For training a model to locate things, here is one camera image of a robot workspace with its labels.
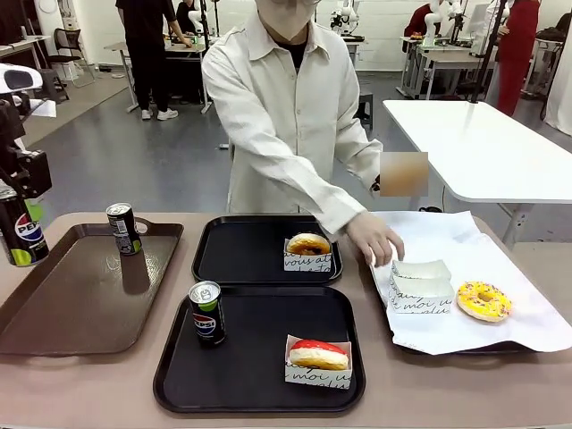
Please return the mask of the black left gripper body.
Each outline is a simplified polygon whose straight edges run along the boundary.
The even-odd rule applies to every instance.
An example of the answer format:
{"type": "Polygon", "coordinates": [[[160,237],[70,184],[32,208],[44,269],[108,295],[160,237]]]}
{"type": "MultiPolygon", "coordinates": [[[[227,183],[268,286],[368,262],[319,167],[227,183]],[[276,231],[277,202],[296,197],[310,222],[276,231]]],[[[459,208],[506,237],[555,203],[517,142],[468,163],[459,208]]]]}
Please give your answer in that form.
{"type": "Polygon", "coordinates": [[[18,109],[1,101],[1,182],[23,199],[38,198],[52,188],[46,153],[28,151],[16,144],[23,130],[18,109]]]}

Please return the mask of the person's right hand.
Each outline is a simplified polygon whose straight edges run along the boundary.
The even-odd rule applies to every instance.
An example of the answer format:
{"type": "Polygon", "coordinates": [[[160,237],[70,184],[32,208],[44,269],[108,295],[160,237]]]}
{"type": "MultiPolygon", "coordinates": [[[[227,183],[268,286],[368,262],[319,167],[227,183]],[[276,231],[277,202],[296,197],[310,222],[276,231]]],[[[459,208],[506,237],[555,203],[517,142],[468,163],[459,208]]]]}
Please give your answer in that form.
{"type": "Polygon", "coordinates": [[[369,212],[354,216],[345,226],[345,232],[370,265],[379,267],[389,264],[393,250],[396,250],[399,261],[405,256],[401,237],[381,218],[369,212]]]}

